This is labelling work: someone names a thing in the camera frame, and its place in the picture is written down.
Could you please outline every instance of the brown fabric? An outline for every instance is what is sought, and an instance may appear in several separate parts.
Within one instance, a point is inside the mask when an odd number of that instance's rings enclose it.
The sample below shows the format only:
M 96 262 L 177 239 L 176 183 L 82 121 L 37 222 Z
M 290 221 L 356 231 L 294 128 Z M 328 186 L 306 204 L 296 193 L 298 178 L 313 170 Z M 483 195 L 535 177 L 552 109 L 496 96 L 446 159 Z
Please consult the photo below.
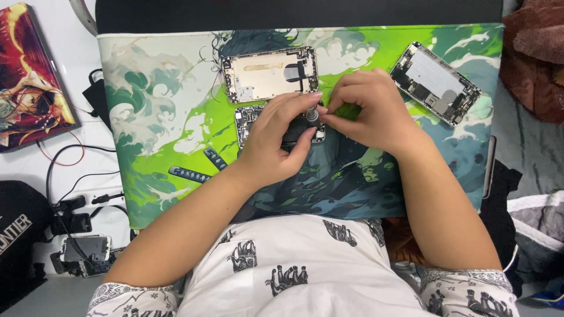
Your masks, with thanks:
M 384 218 L 382 229 L 390 261 L 410 261 L 425 266 L 425 258 L 413 238 L 407 218 Z
M 564 122 L 564 0 L 525 0 L 503 22 L 501 80 L 539 120 Z

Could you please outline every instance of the black bag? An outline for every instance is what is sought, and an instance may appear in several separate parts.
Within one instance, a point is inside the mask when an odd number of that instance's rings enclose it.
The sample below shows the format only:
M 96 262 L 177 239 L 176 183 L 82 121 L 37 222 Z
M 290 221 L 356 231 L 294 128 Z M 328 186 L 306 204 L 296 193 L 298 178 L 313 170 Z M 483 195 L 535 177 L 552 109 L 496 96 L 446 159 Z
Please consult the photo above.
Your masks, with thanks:
M 32 250 L 33 243 L 45 240 L 53 215 L 47 199 L 31 186 L 0 181 L 0 313 L 46 281 L 42 265 L 32 265 Z

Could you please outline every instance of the white shirt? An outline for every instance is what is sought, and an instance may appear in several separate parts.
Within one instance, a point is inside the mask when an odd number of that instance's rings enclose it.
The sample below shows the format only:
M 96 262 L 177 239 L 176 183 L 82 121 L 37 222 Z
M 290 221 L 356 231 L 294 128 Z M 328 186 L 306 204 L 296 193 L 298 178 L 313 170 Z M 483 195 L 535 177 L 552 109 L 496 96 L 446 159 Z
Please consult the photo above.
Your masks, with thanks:
M 179 307 L 171 287 L 106 283 L 89 315 L 518 316 L 501 271 L 431 269 L 413 290 L 390 268 L 380 223 L 288 215 L 230 225 Z

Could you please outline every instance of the mouse pad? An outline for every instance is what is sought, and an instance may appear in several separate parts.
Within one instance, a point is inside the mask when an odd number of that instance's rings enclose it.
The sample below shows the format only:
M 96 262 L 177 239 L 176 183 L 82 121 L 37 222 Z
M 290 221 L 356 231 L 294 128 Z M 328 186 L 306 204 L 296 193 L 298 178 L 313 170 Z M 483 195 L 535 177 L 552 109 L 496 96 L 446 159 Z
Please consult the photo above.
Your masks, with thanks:
M 389 72 L 413 41 L 476 84 L 482 96 L 454 128 L 409 97 L 404 101 L 478 209 L 502 35 L 502 24 L 466 24 L 99 36 L 130 226 L 145 228 L 237 159 L 235 108 L 264 101 L 228 101 L 221 57 L 301 46 L 315 49 L 325 104 L 343 74 L 374 67 Z M 353 120 L 358 111 L 341 107 L 337 114 Z M 299 173 L 255 193 L 232 222 L 299 213 L 405 216 L 396 160 L 327 127 L 325 140 L 312 144 Z

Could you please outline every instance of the black desk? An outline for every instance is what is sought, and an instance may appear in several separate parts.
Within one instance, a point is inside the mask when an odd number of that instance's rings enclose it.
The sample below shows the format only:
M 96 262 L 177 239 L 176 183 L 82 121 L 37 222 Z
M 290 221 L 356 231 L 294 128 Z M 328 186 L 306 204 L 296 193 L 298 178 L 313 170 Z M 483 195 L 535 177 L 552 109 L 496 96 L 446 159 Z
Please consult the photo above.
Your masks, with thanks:
M 98 0 L 104 33 L 501 22 L 503 0 Z

